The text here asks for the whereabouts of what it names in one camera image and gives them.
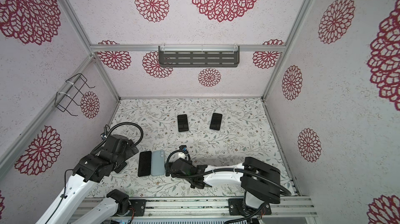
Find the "light blue phone case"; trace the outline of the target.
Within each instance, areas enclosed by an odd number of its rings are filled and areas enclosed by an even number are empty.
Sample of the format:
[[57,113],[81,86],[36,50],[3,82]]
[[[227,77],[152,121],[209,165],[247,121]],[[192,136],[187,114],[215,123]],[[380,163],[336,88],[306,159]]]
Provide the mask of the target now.
[[165,174],[165,151],[157,150],[152,152],[151,175],[162,176]]

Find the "black phone removed from case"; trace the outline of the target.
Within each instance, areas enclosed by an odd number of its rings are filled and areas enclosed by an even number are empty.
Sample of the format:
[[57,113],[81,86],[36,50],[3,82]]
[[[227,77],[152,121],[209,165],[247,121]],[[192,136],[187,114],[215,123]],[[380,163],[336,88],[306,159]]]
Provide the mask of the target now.
[[139,155],[139,164],[137,169],[138,177],[145,177],[151,174],[152,151],[144,151]]

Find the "black smartphone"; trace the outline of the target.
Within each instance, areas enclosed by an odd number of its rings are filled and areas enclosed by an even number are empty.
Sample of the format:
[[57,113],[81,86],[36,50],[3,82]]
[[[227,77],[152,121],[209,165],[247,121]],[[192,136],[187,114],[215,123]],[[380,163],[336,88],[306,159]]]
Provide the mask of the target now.
[[220,113],[213,113],[210,121],[209,129],[219,131],[221,128],[223,115]]

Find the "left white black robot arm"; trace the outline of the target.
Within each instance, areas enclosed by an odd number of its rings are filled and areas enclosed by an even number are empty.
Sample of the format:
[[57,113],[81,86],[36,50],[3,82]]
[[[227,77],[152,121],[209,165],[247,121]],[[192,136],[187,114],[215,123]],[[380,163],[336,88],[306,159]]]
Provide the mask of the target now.
[[[137,144],[121,135],[110,135],[104,144],[83,157],[72,169],[64,188],[38,224],[66,224],[88,193],[112,172],[119,173],[127,166],[127,160],[138,154]],[[133,211],[129,196],[122,191],[112,190],[100,203],[77,219],[75,224],[100,224],[118,215],[126,216]]]

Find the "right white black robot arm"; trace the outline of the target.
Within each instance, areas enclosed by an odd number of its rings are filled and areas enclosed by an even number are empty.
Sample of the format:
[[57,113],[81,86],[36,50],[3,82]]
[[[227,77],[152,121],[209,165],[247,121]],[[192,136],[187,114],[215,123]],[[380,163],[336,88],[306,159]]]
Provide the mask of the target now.
[[193,189],[238,185],[244,190],[243,205],[250,209],[257,209],[262,203],[280,204],[281,196],[286,194],[280,183],[280,170],[252,157],[225,167],[195,166],[188,159],[178,158],[167,161],[165,170],[166,176],[186,180]]

